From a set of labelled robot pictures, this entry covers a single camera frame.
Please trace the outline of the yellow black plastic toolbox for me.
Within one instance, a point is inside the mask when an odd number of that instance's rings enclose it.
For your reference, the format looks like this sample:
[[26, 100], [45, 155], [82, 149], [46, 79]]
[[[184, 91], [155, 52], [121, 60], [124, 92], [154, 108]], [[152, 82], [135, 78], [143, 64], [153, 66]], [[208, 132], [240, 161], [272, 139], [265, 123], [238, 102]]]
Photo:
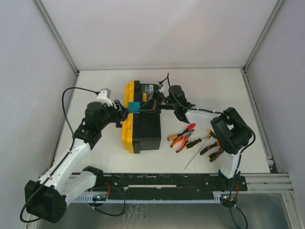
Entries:
[[130, 154], [141, 151], [158, 150], [161, 144], [160, 114], [139, 113], [138, 109], [147, 102], [154, 92], [156, 84], [141, 83], [132, 80], [125, 85], [124, 106], [130, 111], [122, 124], [123, 148]]

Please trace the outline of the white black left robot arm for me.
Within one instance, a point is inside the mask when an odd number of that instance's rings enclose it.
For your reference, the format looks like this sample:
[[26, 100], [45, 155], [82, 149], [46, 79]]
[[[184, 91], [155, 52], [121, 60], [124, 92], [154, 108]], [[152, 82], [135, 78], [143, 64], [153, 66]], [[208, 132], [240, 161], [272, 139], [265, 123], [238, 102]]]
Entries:
[[119, 125], [128, 114], [129, 110], [119, 100], [110, 104], [89, 103], [66, 152], [38, 181], [30, 180], [26, 184], [25, 204], [21, 212], [51, 223], [58, 222], [68, 205], [95, 186], [97, 175], [101, 173], [97, 168], [87, 167], [70, 180], [74, 168], [93, 150], [102, 136], [102, 130], [110, 123]]

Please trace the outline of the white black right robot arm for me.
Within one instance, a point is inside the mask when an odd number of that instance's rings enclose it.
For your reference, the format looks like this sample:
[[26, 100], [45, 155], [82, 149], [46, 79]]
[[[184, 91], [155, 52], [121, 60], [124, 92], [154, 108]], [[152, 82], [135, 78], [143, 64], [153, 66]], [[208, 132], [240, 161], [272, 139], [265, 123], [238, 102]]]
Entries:
[[139, 112], [159, 112], [173, 110], [176, 118], [185, 123], [195, 123], [211, 128], [223, 151], [224, 161], [219, 172], [226, 179], [231, 179], [239, 173], [242, 153], [251, 146], [256, 136], [245, 123], [237, 110], [229, 107], [222, 112], [195, 108], [188, 102], [181, 86], [169, 87], [169, 95], [157, 91], [140, 106]]

